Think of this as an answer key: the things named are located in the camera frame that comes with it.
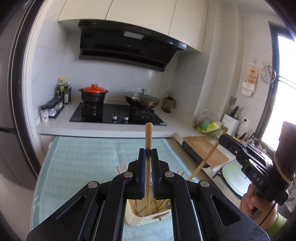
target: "ceiling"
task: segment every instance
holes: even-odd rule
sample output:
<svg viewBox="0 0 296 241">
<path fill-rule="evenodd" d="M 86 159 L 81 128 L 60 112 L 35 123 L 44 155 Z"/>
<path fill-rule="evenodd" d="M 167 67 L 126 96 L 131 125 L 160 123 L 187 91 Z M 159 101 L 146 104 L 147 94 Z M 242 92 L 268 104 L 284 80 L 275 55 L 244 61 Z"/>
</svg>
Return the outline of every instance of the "ceiling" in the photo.
<svg viewBox="0 0 296 241">
<path fill-rule="evenodd" d="M 264 0 L 222 0 L 226 4 L 236 3 L 243 13 L 276 15 Z"/>
</svg>

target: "power outlet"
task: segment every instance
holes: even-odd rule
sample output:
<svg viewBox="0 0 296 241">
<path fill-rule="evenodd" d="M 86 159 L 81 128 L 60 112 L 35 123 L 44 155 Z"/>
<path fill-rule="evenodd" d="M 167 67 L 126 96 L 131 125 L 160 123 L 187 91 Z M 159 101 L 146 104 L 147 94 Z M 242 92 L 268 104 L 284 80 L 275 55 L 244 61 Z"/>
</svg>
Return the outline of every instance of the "power outlet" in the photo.
<svg viewBox="0 0 296 241">
<path fill-rule="evenodd" d="M 244 118 L 242 119 L 242 121 L 243 121 L 243 123 L 242 123 L 242 127 L 247 129 L 248 126 L 249 126 L 249 124 L 250 124 L 250 120 L 244 117 Z"/>
</svg>

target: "pot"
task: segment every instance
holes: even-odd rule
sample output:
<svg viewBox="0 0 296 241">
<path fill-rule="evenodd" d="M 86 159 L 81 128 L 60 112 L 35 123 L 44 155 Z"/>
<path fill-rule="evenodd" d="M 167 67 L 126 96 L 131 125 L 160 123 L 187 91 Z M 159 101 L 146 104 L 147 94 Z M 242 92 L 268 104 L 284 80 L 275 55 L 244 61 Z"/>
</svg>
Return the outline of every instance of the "pot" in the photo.
<svg viewBox="0 0 296 241">
<path fill-rule="evenodd" d="M 139 109 L 153 109 L 160 103 L 160 100 L 152 95 L 148 95 L 145 92 L 147 90 L 141 89 L 139 92 L 127 92 L 125 94 L 126 101 L 132 106 Z"/>
<path fill-rule="evenodd" d="M 95 84 L 79 89 L 79 91 L 81 92 L 82 101 L 89 104 L 103 104 L 105 95 L 109 92 Z"/>
</svg>

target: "cream upper cabinet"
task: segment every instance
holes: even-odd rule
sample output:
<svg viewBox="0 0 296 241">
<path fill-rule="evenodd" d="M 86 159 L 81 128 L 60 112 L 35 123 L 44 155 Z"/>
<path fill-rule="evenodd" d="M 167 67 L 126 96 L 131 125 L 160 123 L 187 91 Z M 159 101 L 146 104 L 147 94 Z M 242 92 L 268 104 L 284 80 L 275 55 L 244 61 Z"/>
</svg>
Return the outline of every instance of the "cream upper cabinet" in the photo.
<svg viewBox="0 0 296 241">
<path fill-rule="evenodd" d="M 129 23 L 168 35 L 175 3 L 176 0 L 113 0 L 106 20 Z"/>
<path fill-rule="evenodd" d="M 58 21 L 105 19 L 112 0 L 67 0 Z"/>
<path fill-rule="evenodd" d="M 206 20 L 204 0 L 177 0 L 168 35 L 201 52 Z"/>
</svg>

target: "human hand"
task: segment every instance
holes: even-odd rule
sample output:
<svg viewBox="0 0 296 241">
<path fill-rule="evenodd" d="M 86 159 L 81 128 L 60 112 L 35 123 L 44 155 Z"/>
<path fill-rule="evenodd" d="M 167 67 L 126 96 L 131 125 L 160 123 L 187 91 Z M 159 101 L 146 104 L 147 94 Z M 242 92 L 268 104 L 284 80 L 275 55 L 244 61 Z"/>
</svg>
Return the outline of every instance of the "human hand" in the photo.
<svg viewBox="0 0 296 241">
<path fill-rule="evenodd" d="M 256 187 L 254 186 L 254 184 L 251 183 L 248 187 L 247 193 L 245 193 L 242 197 L 239 209 L 242 210 L 248 217 L 250 217 L 252 216 L 252 209 L 254 207 L 258 208 L 261 211 L 261 213 L 256 218 L 254 218 L 253 221 L 257 225 L 259 225 L 263 221 L 265 216 L 269 213 L 270 209 L 274 205 L 274 201 L 268 202 L 266 199 L 254 195 L 255 191 Z M 263 224 L 261 224 L 260 227 L 262 229 L 267 230 L 275 224 L 278 218 L 277 206 L 278 205 L 276 204 L 269 216 L 266 218 Z"/>
</svg>

